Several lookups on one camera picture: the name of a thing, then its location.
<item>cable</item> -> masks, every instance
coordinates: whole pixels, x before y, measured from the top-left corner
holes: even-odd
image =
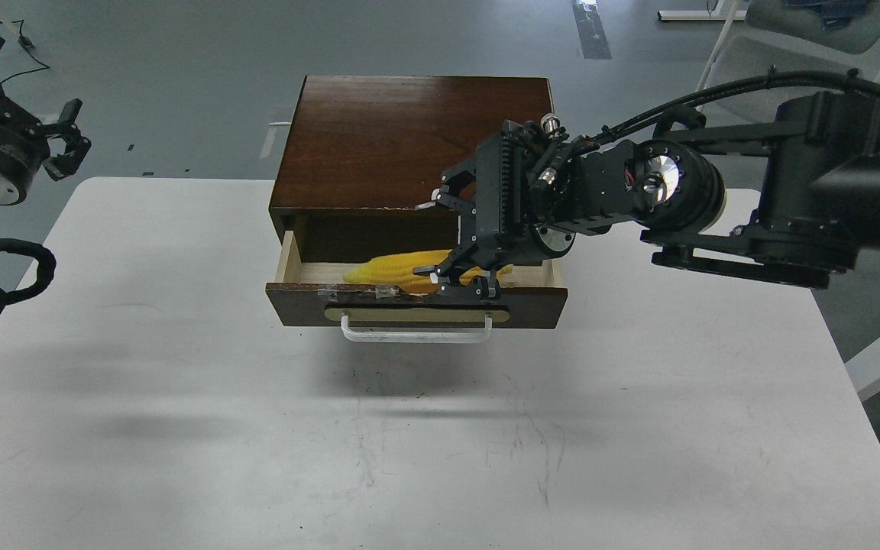
[[[22,51],[24,51],[29,56],[29,58],[34,60],[34,62],[38,63],[39,69],[22,70],[22,72],[13,74],[13,76],[7,76],[7,77],[3,78],[3,80],[0,80],[0,84],[5,84],[11,78],[15,78],[17,76],[22,76],[22,74],[39,73],[40,70],[46,70],[46,69],[50,68],[50,66],[46,65],[46,63],[43,63],[43,62],[41,62],[41,60],[36,59],[36,56],[32,55],[32,52],[29,51],[32,48],[34,48],[34,46],[32,46],[32,40],[29,39],[29,37],[27,35],[22,34],[22,25],[25,24],[25,19],[22,18],[21,20],[15,20],[12,22],[13,22],[13,24],[18,24],[18,45],[20,45],[20,47],[22,48]]]
[[[56,273],[57,259],[42,244],[29,243],[18,239],[0,239],[0,253],[24,255],[36,260],[36,280],[27,288],[11,291],[2,297],[5,306],[24,302],[31,297],[39,296],[53,282]]]
[[[880,96],[880,84],[858,78],[854,72],[849,73],[848,76],[838,73],[816,72],[816,70],[801,70],[800,72],[793,73],[770,72],[767,76],[755,76],[727,82],[677,98],[677,100],[651,108],[640,115],[626,119],[626,121],[621,122],[620,125],[613,126],[613,128],[604,126],[602,132],[594,136],[593,139],[600,145],[612,143],[615,140],[633,134],[633,132],[653,125],[664,111],[674,107],[674,105],[684,104],[697,107],[698,105],[705,105],[727,97],[783,87],[832,88],[842,91],[854,91],[870,96]]]

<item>white table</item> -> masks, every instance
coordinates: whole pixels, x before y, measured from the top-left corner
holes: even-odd
[[[558,330],[352,344],[273,313],[270,185],[77,190],[0,320],[0,548],[880,547],[807,291],[651,266],[627,225],[565,258]]]

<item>toy corn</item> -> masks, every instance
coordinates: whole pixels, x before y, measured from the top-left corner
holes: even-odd
[[[446,260],[450,251],[420,251],[419,253],[388,254],[371,258],[345,274],[345,282],[352,285],[397,285],[407,293],[432,293],[437,286],[429,277],[413,275],[413,269],[423,265],[436,265]],[[507,265],[498,275],[511,272]],[[472,278],[481,274],[475,267],[461,275],[461,285],[467,285]]]

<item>white handle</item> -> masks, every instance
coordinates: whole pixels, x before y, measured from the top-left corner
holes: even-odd
[[[341,331],[350,341],[390,341],[398,344],[479,344],[491,338],[493,321],[484,316],[484,328],[466,328],[458,332],[392,331],[387,328],[359,328],[348,324],[348,313],[341,316]]]

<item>wooden cabinet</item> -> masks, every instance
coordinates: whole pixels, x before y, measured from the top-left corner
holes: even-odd
[[[377,255],[454,247],[457,216],[413,206],[504,119],[551,110],[545,78],[308,76],[270,202],[282,253],[267,295],[283,324],[336,325],[347,310],[381,326],[472,325],[491,314],[498,328],[554,328],[567,296],[558,260],[516,266],[498,303],[342,278]]]

